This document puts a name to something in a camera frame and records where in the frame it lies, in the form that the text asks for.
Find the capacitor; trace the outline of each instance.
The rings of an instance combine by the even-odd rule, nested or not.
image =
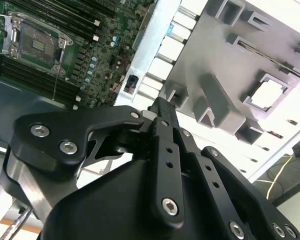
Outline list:
[[[113,36],[112,40],[117,43],[119,41],[119,37],[118,36]]]

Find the black bracket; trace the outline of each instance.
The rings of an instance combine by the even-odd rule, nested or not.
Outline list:
[[[19,162],[41,172],[40,184],[46,178],[49,184],[63,181],[66,186],[82,166],[134,154],[131,162],[84,188],[64,191],[64,198],[45,214],[41,240],[300,240],[292,223],[217,149],[197,147],[192,134],[179,126],[174,106],[157,98],[149,111],[156,117],[118,106],[29,115],[15,122],[11,151]],[[49,133],[34,134],[35,125]],[[64,141],[75,144],[73,154],[62,151]],[[43,192],[40,184],[36,193]],[[25,194],[33,195],[27,187],[22,185]]]

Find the silver screw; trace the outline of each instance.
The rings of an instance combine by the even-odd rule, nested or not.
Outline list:
[[[297,234],[289,227],[288,225],[285,225],[285,229],[288,231],[288,233],[294,238],[297,238]]]
[[[286,237],[285,232],[276,223],[273,224],[273,228],[280,237],[282,237],[282,238]]]
[[[170,198],[165,198],[162,200],[162,207],[171,216],[175,216],[178,213],[177,204]]]
[[[244,231],[236,222],[231,221],[229,226],[230,226],[231,232],[236,236],[237,239],[242,240],[245,238]]]
[[[169,126],[169,124],[166,122],[166,121],[161,121],[161,123],[162,123],[162,125],[164,125],[164,126],[166,126],[166,127],[168,127]]]
[[[183,130],[182,131],[184,135],[186,135],[187,137],[190,137],[190,132],[188,132],[187,130]]]
[[[61,142],[59,148],[63,153],[68,154],[68,155],[73,155],[78,151],[77,145],[75,145],[71,141]]]
[[[39,138],[44,138],[50,134],[49,128],[43,125],[33,125],[30,128],[30,131],[33,135]]]
[[[134,117],[134,118],[136,118],[136,119],[140,118],[140,116],[137,113],[135,113],[135,112],[132,112],[131,116]]]
[[[214,155],[216,157],[218,157],[218,155],[219,155],[218,152],[216,150],[214,150],[214,149],[211,149],[210,153],[212,153],[212,155]]]

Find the chip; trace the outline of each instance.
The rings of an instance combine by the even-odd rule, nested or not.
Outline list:
[[[58,38],[27,23],[20,25],[20,58],[51,69],[58,52]]]

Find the motherboard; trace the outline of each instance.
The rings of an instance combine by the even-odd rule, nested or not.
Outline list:
[[[0,0],[0,81],[69,108],[112,106],[154,6]]]

